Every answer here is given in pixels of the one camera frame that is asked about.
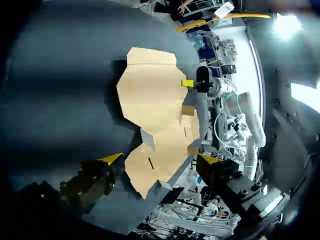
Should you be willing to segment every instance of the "dark gray table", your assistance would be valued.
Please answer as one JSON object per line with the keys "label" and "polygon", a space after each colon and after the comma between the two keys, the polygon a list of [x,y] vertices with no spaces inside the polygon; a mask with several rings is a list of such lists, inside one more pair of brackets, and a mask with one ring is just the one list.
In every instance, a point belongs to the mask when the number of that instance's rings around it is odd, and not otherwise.
{"label": "dark gray table", "polygon": [[[8,59],[0,104],[1,156],[15,190],[42,181],[58,190],[61,181],[77,174],[81,160],[127,156],[141,144],[139,128],[122,117],[116,91],[132,47],[174,53],[178,68],[195,79],[199,60],[192,44],[138,9],[100,0],[53,0],[31,17]],[[202,139],[209,122],[205,95],[191,91],[185,101],[197,108]],[[111,194],[83,218],[127,234],[168,190],[155,183],[143,200],[121,175],[124,162],[116,169]]]}

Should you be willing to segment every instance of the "cardboard sheet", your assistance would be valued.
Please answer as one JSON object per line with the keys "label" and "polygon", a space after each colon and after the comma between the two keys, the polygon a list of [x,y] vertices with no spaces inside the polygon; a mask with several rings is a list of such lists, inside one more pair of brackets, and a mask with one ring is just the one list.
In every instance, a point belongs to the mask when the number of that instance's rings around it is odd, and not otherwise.
{"label": "cardboard sheet", "polygon": [[185,79],[172,53],[134,47],[127,55],[117,91],[123,116],[141,127],[143,144],[125,160],[125,171],[143,198],[196,152],[188,146],[199,138],[199,122],[195,108],[183,105]]}

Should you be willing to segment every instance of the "wires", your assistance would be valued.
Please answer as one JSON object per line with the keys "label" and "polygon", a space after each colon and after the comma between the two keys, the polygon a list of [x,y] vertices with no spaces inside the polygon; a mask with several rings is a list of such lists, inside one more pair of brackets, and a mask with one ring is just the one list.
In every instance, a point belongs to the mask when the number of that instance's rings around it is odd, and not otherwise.
{"label": "wires", "polygon": [[179,218],[183,219],[173,208],[172,208],[172,211],[174,211],[175,214],[177,214],[177,216],[178,216]]}
{"label": "wires", "polygon": [[227,148],[238,149],[239,151],[243,151],[243,150],[242,150],[241,148],[239,148],[239,147],[234,147],[234,146],[230,146],[230,145],[226,144],[225,142],[223,142],[223,141],[219,138],[219,136],[218,136],[218,134],[217,134],[217,128],[216,128],[216,126],[217,126],[217,121],[218,121],[219,116],[224,112],[224,110],[225,110],[225,109],[222,109],[222,110],[219,112],[219,114],[216,116],[215,120],[214,120],[214,123],[213,123],[214,135],[215,135],[216,139],[218,139],[218,141],[219,141],[222,145],[226,146]]}

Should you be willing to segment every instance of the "person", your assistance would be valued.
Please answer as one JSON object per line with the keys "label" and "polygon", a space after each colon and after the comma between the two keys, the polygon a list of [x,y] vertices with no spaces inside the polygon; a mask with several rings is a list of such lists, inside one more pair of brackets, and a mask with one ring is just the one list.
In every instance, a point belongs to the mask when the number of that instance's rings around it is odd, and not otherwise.
{"label": "person", "polygon": [[[147,4],[150,0],[140,0],[141,4]],[[194,0],[166,0],[164,5],[156,2],[153,11],[155,13],[170,14],[173,21],[178,21],[183,18],[186,11],[186,6],[192,3]]]}

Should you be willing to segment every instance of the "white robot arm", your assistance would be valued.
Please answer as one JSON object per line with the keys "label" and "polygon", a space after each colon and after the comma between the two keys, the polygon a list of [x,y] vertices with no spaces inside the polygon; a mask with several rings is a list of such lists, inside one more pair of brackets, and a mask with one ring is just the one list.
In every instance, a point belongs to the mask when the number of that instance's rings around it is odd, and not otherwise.
{"label": "white robot arm", "polygon": [[225,97],[224,108],[229,116],[244,114],[246,124],[252,135],[246,139],[246,158],[244,163],[244,175],[251,181],[254,180],[258,157],[257,148],[266,145],[266,135],[262,127],[259,115],[254,111],[251,95],[249,92],[237,95],[232,93]]}
{"label": "white robot arm", "polygon": [[258,164],[257,149],[266,145],[266,135],[261,119],[253,107],[250,93],[236,94],[237,88],[232,81],[223,77],[212,77],[210,69],[205,66],[197,69],[195,88],[199,93],[207,93],[208,97],[224,99],[224,109],[229,116],[245,115],[246,124],[252,135],[246,139],[244,175],[253,180]]}

